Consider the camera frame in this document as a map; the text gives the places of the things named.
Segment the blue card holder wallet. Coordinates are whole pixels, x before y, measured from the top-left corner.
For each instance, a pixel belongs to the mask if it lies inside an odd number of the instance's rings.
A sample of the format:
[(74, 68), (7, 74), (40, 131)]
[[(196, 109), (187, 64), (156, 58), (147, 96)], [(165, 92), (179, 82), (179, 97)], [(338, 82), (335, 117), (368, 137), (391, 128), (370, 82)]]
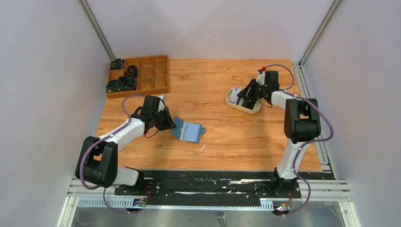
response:
[(174, 123), (176, 128), (172, 130), (172, 136), (183, 142), (198, 144), (206, 132), (206, 128), (201, 124), (186, 122), (179, 117), (175, 117)]

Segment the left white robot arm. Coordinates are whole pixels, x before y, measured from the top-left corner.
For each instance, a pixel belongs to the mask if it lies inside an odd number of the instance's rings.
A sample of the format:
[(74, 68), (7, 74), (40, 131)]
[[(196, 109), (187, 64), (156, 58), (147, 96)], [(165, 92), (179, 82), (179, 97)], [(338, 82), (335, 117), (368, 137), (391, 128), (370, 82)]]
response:
[(134, 139), (146, 136), (148, 131), (175, 129), (165, 95), (143, 95), (143, 105), (133, 113), (125, 106), (122, 110), (127, 120), (116, 129), (99, 137), (89, 136), (82, 145), (75, 177), (89, 190), (99, 187), (124, 185), (130, 190), (145, 188), (143, 172), (128, 167), (118, 166), (118, 154)]

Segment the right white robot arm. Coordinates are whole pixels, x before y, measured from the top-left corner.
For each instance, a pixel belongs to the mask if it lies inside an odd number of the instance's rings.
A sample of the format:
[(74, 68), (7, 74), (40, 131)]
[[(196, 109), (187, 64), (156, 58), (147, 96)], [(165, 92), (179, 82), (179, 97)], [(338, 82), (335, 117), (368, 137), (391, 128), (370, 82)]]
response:
[(316, 110), (318, 103), (314, 98), (303, 100), (300, 96), (281, 90), (277, 71), (259, 70), (258, 75), (237, 96), (241, 106), (248, 109), (264, 99), (285, 111), (284, 133), (288, 140), (271, 184), (276, 188), (294, 187), (299, 179), (296, 174), (300, 160), (309, 144), (321, 133), (320, 116)]

